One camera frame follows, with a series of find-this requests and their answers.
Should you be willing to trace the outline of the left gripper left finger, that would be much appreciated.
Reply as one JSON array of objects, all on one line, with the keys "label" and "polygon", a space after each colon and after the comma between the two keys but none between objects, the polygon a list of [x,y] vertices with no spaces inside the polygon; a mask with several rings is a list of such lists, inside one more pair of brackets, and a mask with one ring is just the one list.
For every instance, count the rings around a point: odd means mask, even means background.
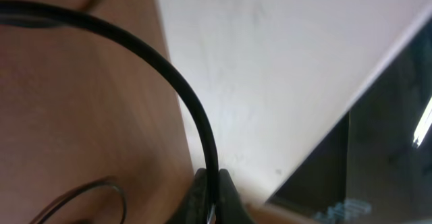
[{"label": "left gripper left finger", "polygon": [[166,224],[206,224],[209,214],[207,170],[200,168],[185,197]]}]

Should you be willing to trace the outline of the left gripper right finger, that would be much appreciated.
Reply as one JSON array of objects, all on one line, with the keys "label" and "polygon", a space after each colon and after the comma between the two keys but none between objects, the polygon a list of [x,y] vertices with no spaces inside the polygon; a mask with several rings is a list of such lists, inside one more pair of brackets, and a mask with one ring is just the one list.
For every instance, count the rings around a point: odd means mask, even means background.
[{"label": "left gripper right finger", "polygon": [[219,171],[219,200],[215,209],[216,224],[255,224],[243,205],[227,169]]}]

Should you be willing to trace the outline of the black cable gold plug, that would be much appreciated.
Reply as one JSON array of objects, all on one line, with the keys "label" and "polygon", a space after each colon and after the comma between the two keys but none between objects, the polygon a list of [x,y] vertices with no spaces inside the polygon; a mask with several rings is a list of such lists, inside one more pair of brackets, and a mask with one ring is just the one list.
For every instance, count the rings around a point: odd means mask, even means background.
[{"label": "black cable gold plug", "polygon": [[48,204],[37,216],[35,216],[30,224],[43,224],[46,223],[57,211],[59,211],[63,206],[77,198],[79,195],[89,192],[96,188],[109,187],[114,189],[120,197],[121,200],[121,219],[119,224],[124,224],[127,214],[128,214],[128,204],[126,199],[126,194],[124,190],[117,185],[114,181],[111,181],[111,177],[104,177],[94,181],[90,181],[86,184],[82,184],[76,188],[67,191],[56,199],[54,199],[50,204]]}]

